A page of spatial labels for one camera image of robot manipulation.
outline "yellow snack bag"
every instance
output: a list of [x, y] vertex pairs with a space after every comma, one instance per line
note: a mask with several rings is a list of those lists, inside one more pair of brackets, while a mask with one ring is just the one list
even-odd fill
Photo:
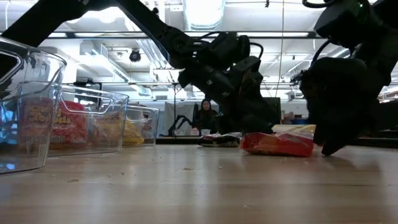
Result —
[[129, 120], [127, 119], [124, 125], [123, 146], [136, 146], [144, 143], [144, 138], [141, 136], [140, 130], [129, 122]]
[[119, 144], [123, 119], [119, 113], [94, 118], [94, 145], [117, 145]]

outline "desk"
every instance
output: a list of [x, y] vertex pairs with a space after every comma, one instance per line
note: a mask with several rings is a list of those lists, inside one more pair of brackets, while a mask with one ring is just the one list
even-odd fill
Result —
[[156, 146], [0, 177], [0, 223], [398, 223], [398, 152], [251, 156]]

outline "crumb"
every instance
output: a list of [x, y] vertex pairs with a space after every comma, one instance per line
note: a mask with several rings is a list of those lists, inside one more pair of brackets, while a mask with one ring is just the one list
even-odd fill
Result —
[[73, 183], [73, 182], [79, 182], [79, 179], [77, 179], [77, 178], [70, 178], [70, 179], [68, 180], [68, 183]]

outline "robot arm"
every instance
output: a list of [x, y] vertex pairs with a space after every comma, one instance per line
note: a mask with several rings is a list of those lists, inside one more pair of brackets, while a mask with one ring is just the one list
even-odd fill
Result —
[[398, 25], [391, 16], [397, 3], [379, 0], [371, 6], [368, 0], [325, 0], [317, 5], [303, 0], [307, 7], [326, 6], [315, 31], [327, 43], [351, 52], [349, 58], [315, 57], [311, 67], [294, 78], [300, 80], [309, 118], [317, 125], [314, 142], [323, 145], [327, 156], [365, 131], [398, 124], [386, 117], [396, 117], [397, 103], [377, 100], [398, 61], [398, 32], [391, 26]]
[[[230, 122], [224, 131], [272, 133], [274, 124], [267, 118], [276, 114], [259, 92], [261, 61], [249, 56], [251, 43], [245, 35], [217, 32], [212, 42], [194, 39], [163, 23], [140, 0], [39, 0], [2, 36], [38, 47], [63, 22], [111, 6], [146, 33], [171, 66], [185, 69], [178, 78], [183, 88], [195, 85], [224, 108], [224, 120]], [[3, 71], [10, 69], [8, 63], [2, 65]]]

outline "dark hair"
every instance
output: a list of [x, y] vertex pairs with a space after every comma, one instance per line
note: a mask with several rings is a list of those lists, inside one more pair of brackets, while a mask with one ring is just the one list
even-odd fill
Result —
[[210, 103], [210, 100], [209, 99], [203, 99], [202, 101], [201, 101], [201, 104], [200, 104], [200, 109], [202, 110], [203, 109], [203, 104], [205, 103], [205, 102], [209, 102], [209, 110], [211, 110], [211, 103]]

